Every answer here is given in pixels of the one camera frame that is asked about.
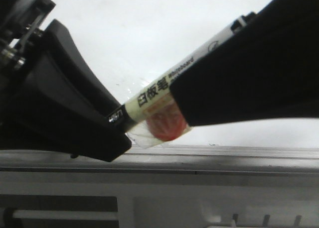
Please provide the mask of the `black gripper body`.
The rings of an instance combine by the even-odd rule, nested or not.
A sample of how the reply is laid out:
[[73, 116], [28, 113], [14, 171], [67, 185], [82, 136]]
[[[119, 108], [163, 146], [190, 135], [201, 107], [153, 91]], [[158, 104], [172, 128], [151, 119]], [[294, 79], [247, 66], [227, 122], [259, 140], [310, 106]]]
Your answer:
[[25, 47], [56, 4], [52, 0], [0, 0], [0, 90], [24, 66]]

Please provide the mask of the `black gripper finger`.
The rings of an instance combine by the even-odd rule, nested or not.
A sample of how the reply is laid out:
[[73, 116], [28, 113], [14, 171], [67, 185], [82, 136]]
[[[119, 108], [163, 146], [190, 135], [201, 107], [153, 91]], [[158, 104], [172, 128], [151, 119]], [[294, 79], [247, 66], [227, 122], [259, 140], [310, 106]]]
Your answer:
[[113, 161], [132, 143], [109, 123], [119, 102], [97, 79], [68, 29], [53, 20], [0, 83], [0, 147]]
[[318, 117], [319, 0], [272, 0], [170, 90], [191, 126]]

